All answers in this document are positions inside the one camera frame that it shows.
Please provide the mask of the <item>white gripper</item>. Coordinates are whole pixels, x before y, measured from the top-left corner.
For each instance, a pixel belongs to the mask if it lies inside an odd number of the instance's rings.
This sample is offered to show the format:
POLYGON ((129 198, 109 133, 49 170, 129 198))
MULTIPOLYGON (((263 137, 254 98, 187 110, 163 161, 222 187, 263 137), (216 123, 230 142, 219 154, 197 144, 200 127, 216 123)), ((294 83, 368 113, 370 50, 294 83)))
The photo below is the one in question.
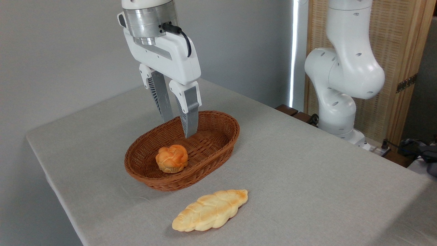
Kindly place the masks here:
POLYGON ((172 79, 169 86, 176 97, 185 137, 194 135, 198 130, 198 108, 202 105, 196 82, 201 76, 201 68, 194 44, 191 44, 192 53, 188 57, 184 36, 167 32, 155 38, 155 45, 143 45, 134 42, 126 27, 123 31, 131 54, 141 63, 143 84, 150 90, 163 122, 173 119, 165 75, 172 79))

